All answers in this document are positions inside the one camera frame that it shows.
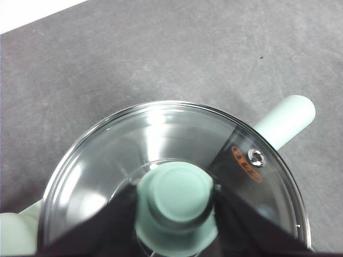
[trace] stainless steel rim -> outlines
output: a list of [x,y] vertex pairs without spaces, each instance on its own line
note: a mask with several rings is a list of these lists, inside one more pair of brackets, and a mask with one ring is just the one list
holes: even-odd
[[46,187],[46,190],[43,195],[43,201],[42,201],[42,207],[40,212],[40,218],[39,218],[39,224],[38,224],[38,240],[37,240],[37,247],[38,250],[43,249],[44,247],[44,230],[43,228],[47,225],[48,220],[48,209],[52,203],[51,196],[53,195],[53,191],[56,188],[56,185],[59,182],[59,178],[61,177],[61,170],[63,167],[65,167],[69,162],[70,156],[82,145],[82,143],[93,133],[95,133],[98,129],[103,127],[104,125],[108,124],[112,120],[115,120],[119,117],[125,116],[127,114],[130,114],[132,112],[135,112],[139,109],[145,108],[145,107],[153,107],[156,105],[178,105],[178,106],[186,106],[186,107],[193,107],[197,109],[206,110],[209,112],[212,112],[214,114],[217,114],[219,116],[222,116],[235,124],[241,126],[245,130],[247,130],[249,133],[253,134],[255,137],[257,137],[260,141],[262,141],[269,150],[271,150],[271,153],[273,154],[273,157],[278,160],[279,164],[282,166],[283,170],[286,173],[288,182],[290,184],[289,187],[287,187],[289,193],[292,195],[292,199],[295,199],[296,202],[293,203],[296,211],[296,219],[301,219],[299,221],[300,224],[303,224],[303,234],[299,235],[299,237],[305,242],[307,248],[311,247],[311,232],[310,232],[310,225],[309,220],[305,211],[304,203],[299,191],[299,188],[297,184],[295,183],[295,180],[289,170],[289,168],[286,166],[285,162],[281,158],[281,156],[278,154],[278,152],[258,133],[256,132],[252,127],[250,127],[248,124],[244,123],[243,121],[239,120],[238,118],[224,112],[221,110],[218,110],[213,107],[209,107],[203,104],[196,104],[192,102],[186,102],[186,101],[155,101],[155,102],[147,102],[142,104],[133,105],[131,107],[125,108],[123,110],[120,110],[105,119],[101,120],[97,124],[95,124],[92,128],[90,128],[87,132],[85,132],[78,140],[75,141],[75,143],[69,148],[69,150],[66,152],[66,154],[63,156],[59,164],[57,165],[56,169],[54,170],[48,185]]

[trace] cooking pot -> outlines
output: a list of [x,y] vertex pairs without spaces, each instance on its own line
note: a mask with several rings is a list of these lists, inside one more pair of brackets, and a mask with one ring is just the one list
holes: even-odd
[[217,237],[211,205],[216,179],[310,247],[303,201],[277,150],[314,117],[312,102],[299,95],[284,99],[253,128],[190,102],[150,102],[119,111],[71,146],[42,201],[20,214],[0,215],[2,253],[44,248],[134,184],[142,251],[199,254]]

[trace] glass lid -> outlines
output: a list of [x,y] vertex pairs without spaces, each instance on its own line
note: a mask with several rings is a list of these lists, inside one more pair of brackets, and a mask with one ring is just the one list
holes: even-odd
[[[278,153],[257,132],[211,107],[162,101],[107,117],[68,150],[44,193],[38,248],[92,217],[125,185],[142,184],[142,178],[149,176],[161,177],[180,163],[188,173],[174,173],[168,179],[193,179],[197,170],[204,171],[199,187],[207,186],[207,175],[216,178],[261,215],[310,246],[309,224],[296,184]],[[159,181],[155,185],[158,201],[163,201],[162,194],[172,201],[166,193],[168,185],[159,186],[167,180]],[[169,204],[163,208],[169,216],[191,216],[185,208],[178,212]],[[142,251],[149,255],[149,238],[141,237]],[[215,240],[203,245],[213,244]]]

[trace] lid knob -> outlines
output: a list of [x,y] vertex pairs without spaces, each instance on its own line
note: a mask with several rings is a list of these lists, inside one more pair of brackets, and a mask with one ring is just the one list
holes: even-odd
[[153,178],[148,204],[165,229],[188,230],[203,223],[212,210],[212,179],[195,165],[163,164]]
[[164,256],[192,256],[217,236],[213,180],[188,162],[166,162],[137,185],[138,238]]

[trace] gray carpet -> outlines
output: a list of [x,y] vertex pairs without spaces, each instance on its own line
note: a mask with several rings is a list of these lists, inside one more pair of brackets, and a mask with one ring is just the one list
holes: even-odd
[[1,35],[1,211],[42,197],[68,147],[140,102],[187,100],[254,124],[282,98],[313,124],[279,152],[320,251],[343,251],[343,2],[95,1]]

